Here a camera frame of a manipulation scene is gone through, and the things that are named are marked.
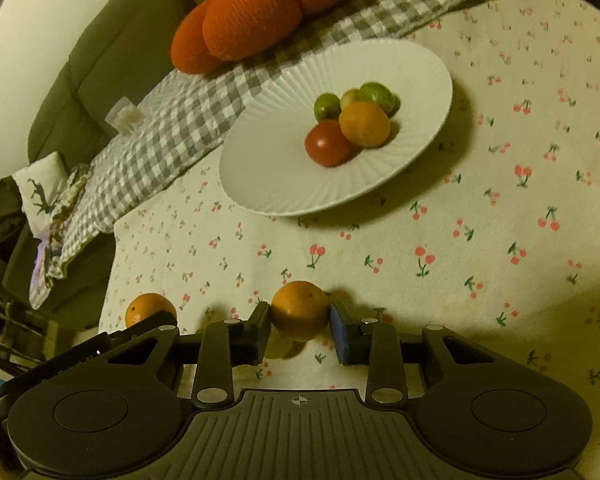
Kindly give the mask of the small orange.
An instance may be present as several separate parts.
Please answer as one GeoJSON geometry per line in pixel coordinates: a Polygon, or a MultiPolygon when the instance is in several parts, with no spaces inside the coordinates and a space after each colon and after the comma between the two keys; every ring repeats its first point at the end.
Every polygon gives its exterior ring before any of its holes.
{"type": "Polygon", "coordinates": [[[273,296],[271,321],[283,336],[307,342],[324,330],[329,309],[329,296],[324,290],[308,281],[292,281],[273,296]]]}

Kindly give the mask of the large orange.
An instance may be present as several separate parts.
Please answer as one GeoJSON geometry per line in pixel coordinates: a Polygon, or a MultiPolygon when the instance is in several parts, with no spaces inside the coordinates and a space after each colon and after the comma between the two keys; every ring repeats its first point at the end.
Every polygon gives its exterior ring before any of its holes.
{"type": "Polygon", "coordinates": [[[133,299],[125,310],[125,327],[136,325],[156,313],[166,312],[176,318],[176,309],[169,299],[156,292],[146,292],[133,299]]]}

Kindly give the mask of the red tomato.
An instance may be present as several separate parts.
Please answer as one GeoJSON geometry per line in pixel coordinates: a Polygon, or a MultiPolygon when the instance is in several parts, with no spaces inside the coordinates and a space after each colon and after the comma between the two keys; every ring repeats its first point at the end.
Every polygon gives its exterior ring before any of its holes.
{"type": "Polygon", "coordinates": [[[306,154],[323,167],[336,167],[350,156],[352,144],[342,134],[339,122],[322,120],[318,122],[304,139],[306,154]]]}

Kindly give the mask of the green tomato fruit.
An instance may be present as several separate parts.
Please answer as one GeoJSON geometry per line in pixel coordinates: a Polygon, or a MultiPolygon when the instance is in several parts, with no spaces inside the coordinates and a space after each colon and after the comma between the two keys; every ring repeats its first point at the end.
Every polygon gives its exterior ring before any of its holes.
{"type": "Polygon", "coordinates": [[[317,122],[322,120],[337,120],[341,113],[340,97],[335,93],[320,94],[313,105],[313,114],[317,122]]]}

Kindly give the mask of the yellow fruit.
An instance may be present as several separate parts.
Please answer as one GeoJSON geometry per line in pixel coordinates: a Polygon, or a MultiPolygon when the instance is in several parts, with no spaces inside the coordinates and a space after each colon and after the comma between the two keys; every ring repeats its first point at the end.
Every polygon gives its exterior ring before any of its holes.
{"type": "Polygon", "coordinates": [[[344,92],[343,95],[340,96],[340,110],[345,110],[349,105],[358,102],[359,94],[359,88],[352,88],[344,92]]]}

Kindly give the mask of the dark floral fabric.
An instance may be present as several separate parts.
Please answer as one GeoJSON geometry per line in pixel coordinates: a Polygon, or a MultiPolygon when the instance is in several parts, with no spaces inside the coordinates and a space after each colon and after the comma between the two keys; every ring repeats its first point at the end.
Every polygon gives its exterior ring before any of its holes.
{"type": "Polygon", "coordinates": [[[75,166],[53,204],[44,250],[46,270],[50,270],[52,266],[59,266],[69,221],[84,193],[87,181],[91,179],[91,175],[92,168],[90,165],[79,164],[75,166]]]}

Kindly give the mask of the cherry print tablecloth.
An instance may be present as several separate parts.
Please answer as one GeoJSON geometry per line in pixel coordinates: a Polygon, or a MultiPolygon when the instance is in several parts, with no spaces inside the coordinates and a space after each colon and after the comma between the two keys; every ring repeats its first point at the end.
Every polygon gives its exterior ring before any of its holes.
{"type": "Polygon", "coordinates": [[[307,280],[402,332],[441,324],[585,398],[579,471],[600,479],[600,5],[500,0],[415,40],[449,67],[436,142],[390,182],[316,216],[234,206],[212,153],[116,226],[99,326],[158,292],[191,333],[307,280]]]}

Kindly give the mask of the white ribbed plate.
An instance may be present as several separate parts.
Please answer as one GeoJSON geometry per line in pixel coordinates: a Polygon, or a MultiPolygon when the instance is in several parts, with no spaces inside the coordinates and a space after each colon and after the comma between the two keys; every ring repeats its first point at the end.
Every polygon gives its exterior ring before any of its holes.
{"type": "Polygon", "coordinates": [[[452,102],[449,70],[412,42],[330,47],[284,70],[227,133],[223,191],[255,214],[290,217],[347,203],[428,148],[452,102]]]}

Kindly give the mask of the white printed pillow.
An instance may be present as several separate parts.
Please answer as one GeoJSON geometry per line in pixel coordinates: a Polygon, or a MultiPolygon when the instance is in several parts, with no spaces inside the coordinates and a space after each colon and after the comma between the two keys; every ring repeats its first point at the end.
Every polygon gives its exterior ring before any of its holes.
{"type": "Polygon", "coordinates": [[[32,162],[16,171],[12,178],[22,199],[22,211],[34,237],[39,237],[50,224],[50,212],[68,179],[58,152],[32,162]]]}

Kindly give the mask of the grey checkered blanket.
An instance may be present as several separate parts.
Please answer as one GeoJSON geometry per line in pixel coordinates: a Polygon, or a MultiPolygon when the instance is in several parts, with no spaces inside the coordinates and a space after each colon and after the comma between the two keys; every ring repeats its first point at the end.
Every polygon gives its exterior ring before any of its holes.
{"type": "Polygon", "coordinates": [[[344,0],[314,18],[271,52],[210,76],[187,76],[148,56],[129,69],[134,41],[161,39],[164,25],[181,13],[175,0],[110,0],[87,27],[72,60],[59,73],[30,133],[34,162],[58,162],[68,180],[50,194],[51,226],[24,287],[31,307],[53,309],[104,288],[111,268],[108,238],[122,216],[166,188],[217,148],[242,112],[281,70],[335,44],[403,38],[445,13],[490,0],[344,0]],[[72,78],[110,52],[95,91],[129,93],[145,119],[126,139],[109,140],[87,113],[72,78]],[[122,76],[130,75],[129,82],[122,76]]]}

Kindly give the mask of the clear cotton swab box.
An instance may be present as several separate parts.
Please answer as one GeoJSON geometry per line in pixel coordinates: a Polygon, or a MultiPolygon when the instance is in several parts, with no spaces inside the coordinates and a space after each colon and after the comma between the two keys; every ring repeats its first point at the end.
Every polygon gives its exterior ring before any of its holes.
{"type": "Polygon", "coordinates": [[[105,122],[122,136],[134,133],[144,120],[143,112],[126,96],[122,96],[105,117],[105,122]]]}

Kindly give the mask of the dark green sofa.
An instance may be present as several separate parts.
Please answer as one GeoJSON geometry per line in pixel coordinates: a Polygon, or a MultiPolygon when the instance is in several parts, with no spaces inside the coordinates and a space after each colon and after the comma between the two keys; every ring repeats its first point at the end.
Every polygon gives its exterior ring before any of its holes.
{"type": "Polygon", "coordinates": [[[109,0],[84,30],[29,133],[35,162],[58,152],[92,168],[66,231],[65,274],[35,307],[68,330],[99,322],[114,261],[114,224],[216,148],[276,69],[255,58],[208,78],[177,73],[174,32],[198,0],[109,0]],[[122,96],[144,114],[122,136],[105,117],[122,96]]]}

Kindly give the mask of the orange pumpkin cushion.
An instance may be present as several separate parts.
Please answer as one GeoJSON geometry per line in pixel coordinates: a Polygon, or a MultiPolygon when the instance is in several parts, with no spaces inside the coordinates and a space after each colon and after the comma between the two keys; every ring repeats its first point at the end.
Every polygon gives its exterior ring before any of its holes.
{"type": "Polygon", "coordinates": [[[186,74],[210,73],[265,51],[340,1],[198,0],[175,32],[171,61],[186,74]]]}

